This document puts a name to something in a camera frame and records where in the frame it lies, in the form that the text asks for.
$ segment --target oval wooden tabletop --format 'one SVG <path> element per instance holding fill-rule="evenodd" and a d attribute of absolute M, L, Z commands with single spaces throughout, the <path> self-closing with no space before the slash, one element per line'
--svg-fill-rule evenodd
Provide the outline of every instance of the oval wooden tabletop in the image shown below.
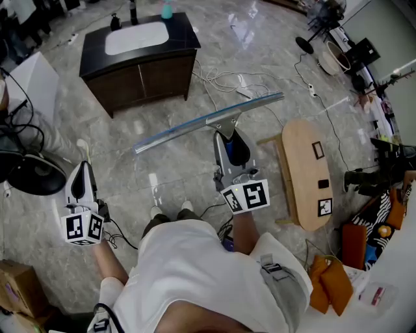
<path fill-rule="evenodd" d="M 283 128 L 282 141 L 298 222 L 305 230 L 316 230 L 328 222 L 333 207 L 330 173 L 321 137 L 311 122 L 296 119 Z"/>

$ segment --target white marker cube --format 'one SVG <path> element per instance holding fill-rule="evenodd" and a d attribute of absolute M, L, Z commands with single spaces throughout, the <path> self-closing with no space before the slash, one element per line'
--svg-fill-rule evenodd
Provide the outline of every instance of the white marker cube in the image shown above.
<path fill-rule="evenodd" d="M 253 211 L 270 205 L 267 180 L 250 180 L 221 191 L 233 214 Z"/>
<path fill-rule="evenodd" d="M 101 242 L 104 227 L 101 216 L 85 211 L 61 217 L 60 220 L 67 243 L 84 246 Z"/>

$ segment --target white trousers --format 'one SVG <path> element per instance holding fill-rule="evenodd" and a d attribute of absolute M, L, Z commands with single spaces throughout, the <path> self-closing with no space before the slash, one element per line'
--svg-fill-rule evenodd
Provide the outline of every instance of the white trousers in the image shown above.
<path fill-rule="evenodd" d="M 32 111 L 28 107 L 20 109 L 13 117 L 14 125 L 27 124 L 31 119 Z M 67 136 L 62 134 L 55 126 L 43 117 L 42 113 L 34 111 L 31 125 L 38 126 L 45 135 L 44 151 L 52 155 L 57 155 L 70 163 L 77 165 L 86 160 L 85 150 L 78 147 Z M 21 130 L 22 127 L 17 127 L 16 131 Z M 25 148 L 34 148 L 38 150 L 42 141 L 42 134 L 32 127 L 26 127 L 19 133 L 19 139 Z"/>

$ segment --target black countertop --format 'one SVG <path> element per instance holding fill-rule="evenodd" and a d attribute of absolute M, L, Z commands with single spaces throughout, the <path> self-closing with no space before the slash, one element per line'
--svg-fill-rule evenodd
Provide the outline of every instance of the black countertop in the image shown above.
<path fill-rule="evenodd" d="M 169 20 L 162 19 L 160 15 L 138 19 L 139 24 L 151 22 L 163 22 L 166 25 L 169 39 L 160 45 L 134 49 L 118 55 L 107 55 L 105 52 L 105 40 L 112 32 L 110 21 L 108 27 L 88 33 L 84 40 L 79 76 L 83 79 L 90 79 L 120 68 L 123 66 L 123 63 L 128 64 L 131 60 L 137 58 L 201 48 L 201 44 L 192 30 L 188 16 L 184 12 L 175 13 Z M 126 27 L 131 27 L 131 23 L 123 22 L 122 29 Z"/>

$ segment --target teal soap bottle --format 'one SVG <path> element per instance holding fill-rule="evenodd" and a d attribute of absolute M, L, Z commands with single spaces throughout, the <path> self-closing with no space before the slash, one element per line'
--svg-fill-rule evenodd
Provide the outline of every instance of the teal soap bottle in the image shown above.
<path fill-rule="evenodd" d="M 162 18 L 170 19 L 172 17 L 172 6 L 170 0 L 164 0 L 164 5 L 162 9 Z"/>

